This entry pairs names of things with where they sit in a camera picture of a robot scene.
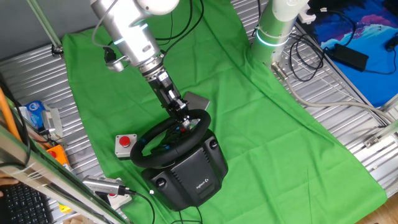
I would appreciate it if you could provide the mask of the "person's hand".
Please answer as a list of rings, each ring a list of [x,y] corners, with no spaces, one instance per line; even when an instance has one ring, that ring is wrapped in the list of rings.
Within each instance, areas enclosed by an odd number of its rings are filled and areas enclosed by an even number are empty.
[[[18,184],[19,180],[11,178],[11,177],[1,177],[0,178],[0,186],[6,186],[6,185],[15,185]]]

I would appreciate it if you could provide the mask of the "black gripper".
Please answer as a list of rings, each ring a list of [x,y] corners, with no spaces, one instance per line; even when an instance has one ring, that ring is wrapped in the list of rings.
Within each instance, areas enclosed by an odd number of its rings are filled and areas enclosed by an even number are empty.
[[[148,83],[169,116],[178,119],[177,123],[181,128],[191,130],[193,124],[187,114],[187,102],[181,97],[169,74],[166,71],[159,72],[151,76]]]

